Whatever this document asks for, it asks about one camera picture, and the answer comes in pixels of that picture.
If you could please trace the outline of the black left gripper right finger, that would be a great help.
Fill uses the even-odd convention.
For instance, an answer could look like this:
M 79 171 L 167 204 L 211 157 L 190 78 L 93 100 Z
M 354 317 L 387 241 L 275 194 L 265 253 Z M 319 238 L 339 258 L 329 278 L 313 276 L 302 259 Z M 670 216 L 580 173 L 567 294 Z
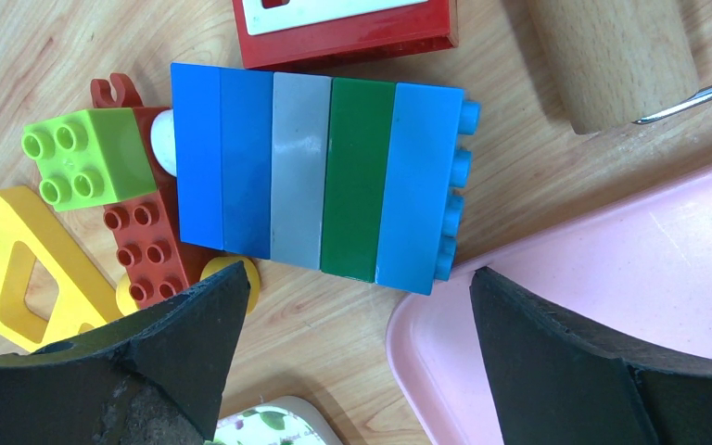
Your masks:
M 638 339 L 491 268 L 470 300 L 506 444 L 712 444 L 712 359 Z

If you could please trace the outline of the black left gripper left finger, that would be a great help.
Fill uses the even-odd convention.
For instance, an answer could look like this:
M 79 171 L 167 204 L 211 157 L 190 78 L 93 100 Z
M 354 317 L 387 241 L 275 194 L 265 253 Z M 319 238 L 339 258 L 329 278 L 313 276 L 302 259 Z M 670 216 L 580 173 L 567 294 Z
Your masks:
M 115 322 L 0 355 L 0 444 L 213 439 L 249 292 L 237 262 Z

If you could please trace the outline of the pink rectangular tray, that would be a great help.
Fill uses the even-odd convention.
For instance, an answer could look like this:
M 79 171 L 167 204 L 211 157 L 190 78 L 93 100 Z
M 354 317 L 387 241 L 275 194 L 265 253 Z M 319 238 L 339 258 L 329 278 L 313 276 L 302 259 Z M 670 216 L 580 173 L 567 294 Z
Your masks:
M 469 292 L 485 266 L 620 332 L 712 359 L 712 166 L 464 262 L 399 304 L 388 362 L 435 444 L 502 442 Z

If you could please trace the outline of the wooden dough roller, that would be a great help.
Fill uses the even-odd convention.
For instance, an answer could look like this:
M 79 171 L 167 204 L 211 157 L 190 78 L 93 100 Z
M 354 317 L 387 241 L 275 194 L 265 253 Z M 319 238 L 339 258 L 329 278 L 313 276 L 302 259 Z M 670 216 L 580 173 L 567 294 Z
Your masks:
M 576 134 L 712 100 L 675 1 L 530 1 L 528 9 Z

